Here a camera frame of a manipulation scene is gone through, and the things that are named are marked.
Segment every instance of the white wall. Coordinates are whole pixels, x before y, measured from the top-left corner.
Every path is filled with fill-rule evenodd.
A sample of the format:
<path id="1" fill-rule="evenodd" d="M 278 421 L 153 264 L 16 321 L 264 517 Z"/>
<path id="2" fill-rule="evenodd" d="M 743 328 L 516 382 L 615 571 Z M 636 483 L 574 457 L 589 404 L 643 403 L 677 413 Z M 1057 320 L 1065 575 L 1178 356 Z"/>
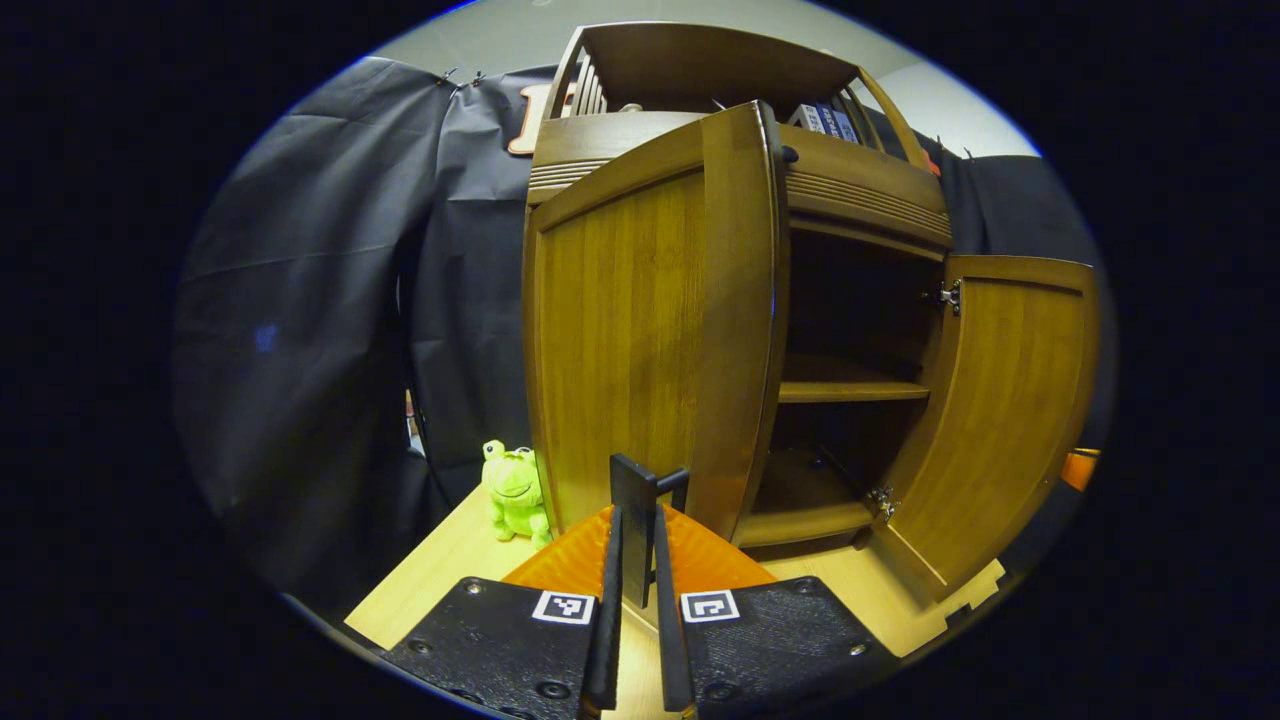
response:
<path id="1" fill-rule="evenodd" d="M 838 13 L 804 0 L 477 0 L 374 50 L 461 82 L 476 70 L 499 74 L 554 65 L 577 26 L 627 20 L 713 24 L 826 50 L 873 77 L 920 56 Z"/>
<path id="2" fill-rule="evenodd" d="M 1033 155 L 1036 146 L 987 99 L 970 90 L 950 73 L 928 61 L 908 65 L 876 82 L 893 100 L 909 126 L 920 135 L 942 137 L 942 145 L 965 158 L 983 155 Z M 858 99 L 868 108 L 879 104 L 859 86 Z"/>

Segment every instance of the wooden cabinet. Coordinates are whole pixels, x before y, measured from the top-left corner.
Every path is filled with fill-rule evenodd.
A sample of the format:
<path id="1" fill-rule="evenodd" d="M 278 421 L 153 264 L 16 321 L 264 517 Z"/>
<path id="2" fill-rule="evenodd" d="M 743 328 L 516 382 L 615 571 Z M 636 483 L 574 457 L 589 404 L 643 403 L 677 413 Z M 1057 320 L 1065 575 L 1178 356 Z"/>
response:
<path id="1" fill-rule="evenodd" d="M 608 457 L 625 452 L 659 474 L 687 468 L 689 514 L 740 546 L 874 532 L 945 597 L 1025 525 L 1079 436 L 1092 269 L 952 255 L 937 179 L 860 68 L 722 28 L 634 24 L 575 35 L 534 155 L 525 354 L 554 528 L 609 502 Z M 820 67 L 724 90 L 786 113 L 829 91 L 856 118 L 847 85 L 861 79 L 911 161 L 873 133 L 856 145 L 780 126 L 760 100 L 698 113 L 680 82 L 700 81 L 660 86 L 632 67 L 625 50 L 645 33 L 668 63 L 700 59 L 704 79 L 732 74 L 708 44 Z M 586 91 L 559 118 L 570 78 Z M 609 111 L 622 101 L 646 111 Z"/>

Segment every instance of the book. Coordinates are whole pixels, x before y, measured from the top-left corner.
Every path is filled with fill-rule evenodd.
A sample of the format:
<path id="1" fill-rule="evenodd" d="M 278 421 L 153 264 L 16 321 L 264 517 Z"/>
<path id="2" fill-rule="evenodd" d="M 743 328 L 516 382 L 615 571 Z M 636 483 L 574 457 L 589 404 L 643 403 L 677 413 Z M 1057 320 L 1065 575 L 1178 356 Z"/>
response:
<path id="1" fill-rule="evenodd" d="M 832 135 L 827 132 L 827 128 L 822 122 L 822 115 L 818 114 L 818 108 L 813 105 L 800 105 L 796 108 L 796 111 L 791 114 L 791 119 L 787 120 L 787 124 L 813 132 L 820 132 L 823 135 Z"/>
<path id="2" fill-rule="evenodd" d="M 849 142 L 858 142 L 858 133 L 854 132 L 854 123 L 849 122 L 849 115 L 832 108 L 831 105 L 819 105 L 819 108 L 826 108 L 831 111 L 836 120 L 836 127 L 840 129 L 840 137 L 844 137 Z"/>
<path id="3" fill-rule="evenodd" d="M 854 126 L 849 122 L 849 117 L 826 102 L 800 105 L 791 114 L 787 124 L 850 142 L 858 142 L 858 135 L 854 132 Z"/>

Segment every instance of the decorative grooves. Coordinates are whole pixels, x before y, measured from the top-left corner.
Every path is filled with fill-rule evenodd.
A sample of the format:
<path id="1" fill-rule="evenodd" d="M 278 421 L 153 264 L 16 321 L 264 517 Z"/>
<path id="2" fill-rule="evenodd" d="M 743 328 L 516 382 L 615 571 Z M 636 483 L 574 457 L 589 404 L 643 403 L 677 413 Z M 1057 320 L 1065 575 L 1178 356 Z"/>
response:
<path id="1" fill-rule="evenodd" d="M 529 188 L 552 190 L 557 187 L 568 187 L 608 161 L 609 158 L 603 158 L 600 160 L 552 163 L 550 165 L 534 168 L 529 173 Z"/>
<path id="2" fill-rule="evenodd" d="M 951 234 L 951 220 L 946 213 L 934 213 L 892 195 L 847 182 L 812 176 L 809 173 L 791 172 L 787 174 L 787 191 L 822 200 L 845 202 L 855 208 L 888 215 L 904 223 L 919 225 L 936 233 Z"/>

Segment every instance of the wooden table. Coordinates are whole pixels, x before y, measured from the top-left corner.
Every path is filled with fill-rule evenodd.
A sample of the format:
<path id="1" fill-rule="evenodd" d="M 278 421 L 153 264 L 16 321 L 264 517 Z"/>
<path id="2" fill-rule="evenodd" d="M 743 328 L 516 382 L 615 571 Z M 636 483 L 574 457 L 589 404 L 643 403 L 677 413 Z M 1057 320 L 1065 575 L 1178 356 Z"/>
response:
<path id="1" fill-rule="evenodd" d="M 529 538 L 499 542 L 489 532 L 483 488 L 476 488 L 347 616 L 347 625 L 390 650 L 465 577 L 502 579 L 534 555 Z M 864 548 L 841 547 L 762 561 L 778 579 L 817 575 L 884 646 L 905 656 L 946 630 L 946 616 L 964 605 L 977 607 L 996 592 L 1004 575 L 992 561 L 942 603 L 900 579 L 876 539 Z M 618 656 L 618 710 L 604 719 L 678 717 L 662 711 L 658 633 L 627 609 L 622 614 Z"/>

